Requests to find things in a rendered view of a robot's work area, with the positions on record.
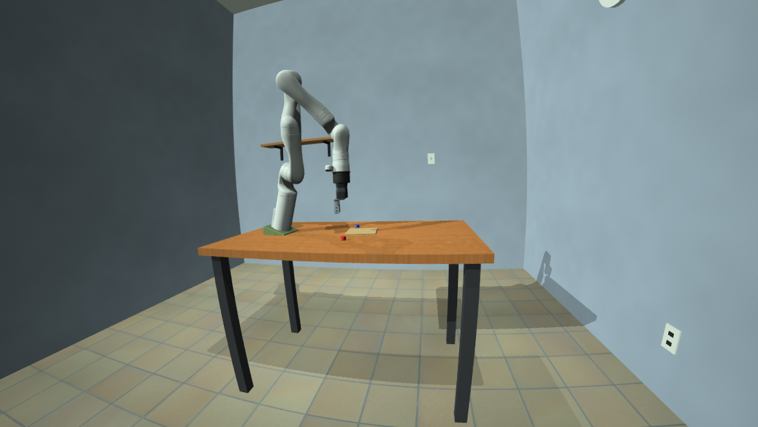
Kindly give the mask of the beige square mat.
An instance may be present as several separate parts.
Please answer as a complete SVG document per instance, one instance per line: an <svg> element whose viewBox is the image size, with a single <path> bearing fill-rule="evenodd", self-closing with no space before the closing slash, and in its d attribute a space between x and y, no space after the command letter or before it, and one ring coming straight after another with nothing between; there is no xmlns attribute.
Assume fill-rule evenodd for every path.
<svg viewBox="0 0 758 427"><path fill-rule="evenodd" d="M378 228L350 228L345 235L376 234L376 229Z"/></svg>

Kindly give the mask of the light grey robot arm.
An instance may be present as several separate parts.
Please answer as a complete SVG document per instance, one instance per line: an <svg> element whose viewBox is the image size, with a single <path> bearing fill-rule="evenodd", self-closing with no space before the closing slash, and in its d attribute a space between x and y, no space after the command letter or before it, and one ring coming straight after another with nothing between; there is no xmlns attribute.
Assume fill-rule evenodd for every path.
<svg viewBox="0 0 758 427"><path fill-rule="evenodd" d="M272 227L280 232L289 232L294 219L297 197L294 184L301 183L305 174L303 156L301 156L300 105L333 139L333 161L349 159L349 129L343 124L338 124L333 114L301 86L301 76L296 71L281 71L275 80L279 89L285 92L281 138L288 151L289 162L279 169L278 196L272 217Z"/></svg>

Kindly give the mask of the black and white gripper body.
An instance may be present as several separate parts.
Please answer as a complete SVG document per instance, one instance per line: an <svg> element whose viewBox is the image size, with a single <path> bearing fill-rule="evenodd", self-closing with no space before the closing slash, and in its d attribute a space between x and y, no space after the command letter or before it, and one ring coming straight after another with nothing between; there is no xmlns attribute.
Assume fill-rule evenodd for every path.
<svg viewBox="0 0 758 427"><path fill-rule="evenodd" d="M336 184L336 198L348 198L347 183L350 183L349 160L333 161L333 166L325 166L325 171L333 171L333 183Z"/></svg>

